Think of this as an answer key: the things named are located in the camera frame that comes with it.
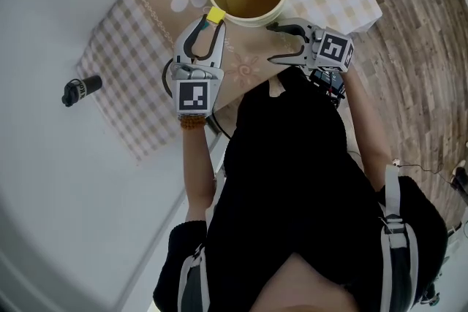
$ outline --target gray strap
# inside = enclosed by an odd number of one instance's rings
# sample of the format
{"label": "gray strap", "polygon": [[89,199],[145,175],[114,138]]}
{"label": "gray strap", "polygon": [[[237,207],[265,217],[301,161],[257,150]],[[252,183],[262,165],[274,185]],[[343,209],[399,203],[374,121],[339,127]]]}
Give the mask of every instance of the gray strap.
{"label": "gray strap", "polygon": [[400,216],[400,183],[398,181],[399,168],[387,165],[385,169],[385,217]]}

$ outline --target black clothing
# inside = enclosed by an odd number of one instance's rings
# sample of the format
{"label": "black clothing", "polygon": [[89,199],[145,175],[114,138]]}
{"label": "black clothing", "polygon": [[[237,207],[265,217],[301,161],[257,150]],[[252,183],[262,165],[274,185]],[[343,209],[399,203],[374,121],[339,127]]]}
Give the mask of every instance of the black clothing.
{"label": "black clothing", "polygon": [[[298,68],[244,96],[227,146],[227,180],[208,234],[204,221],[170,235],[154,301],[177,311],[185,258],[205,243],[210,311],[248,311],[291,253],[342,285],[361,311],[378,311],[382,290],[380,230],[385,188],[375,193],[347,153],[344,124]],[[447,246],[445,223],[409,177],[399,178],[401,217],[418,239],[416,300],[436,278]]]}

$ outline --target human arm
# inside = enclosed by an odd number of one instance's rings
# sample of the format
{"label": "human arm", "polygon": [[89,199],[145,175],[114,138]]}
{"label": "human arm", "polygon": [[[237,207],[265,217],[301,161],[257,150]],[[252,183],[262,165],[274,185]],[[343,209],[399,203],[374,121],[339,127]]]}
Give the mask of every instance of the human arm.
{"label": "human arm", "polygon": [[390,144],[379,114],[355,68],[342,75],[364,172],[375,191],[385,185],[385,168],[392,163]]}
{"label": "human arm", "polygon": [[189,199],[186,221],[205,220],[213,202],[215,182],[205,129],[183,129],[184,183]]}

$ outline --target yellow cube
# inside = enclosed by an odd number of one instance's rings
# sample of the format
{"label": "yellow cube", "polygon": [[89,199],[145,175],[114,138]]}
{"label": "yellow cube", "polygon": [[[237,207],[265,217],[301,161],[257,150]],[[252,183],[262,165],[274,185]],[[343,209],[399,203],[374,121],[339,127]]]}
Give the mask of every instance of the yellow cube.
{"label": "yellow cube", "polygon": [[224,15],[226,14],[225,11],[223,11],[220,8],[216,7],[211,7],[210,12],[208,13],[208,16],[206,16],[206,19],[208,21],[211,21],[212,23],[219,23],[224,18]]}

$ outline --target person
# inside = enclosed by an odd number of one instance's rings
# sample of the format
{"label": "person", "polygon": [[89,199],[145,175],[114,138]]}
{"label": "person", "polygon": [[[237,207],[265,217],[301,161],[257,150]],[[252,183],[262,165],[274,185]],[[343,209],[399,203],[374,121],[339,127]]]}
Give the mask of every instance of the person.
{"label": "person", "polygon": [[[380,310],[379,202],[392,158],[357,72],[342,77],[364,171],[347,152],[328,96],[297,67],[278,75],[280,96],[269,96],[268,81],[245,94],[217,202],[204,129],[183,130],[189,211],[170,234],[154,290],[161,312],[204,311],[207,300],[209,311]],[[419,300],[442,266],[447,230],[413,179],[399,183],[401,216],[418,241]],[[193,267],[194,259],[205,268]]]}

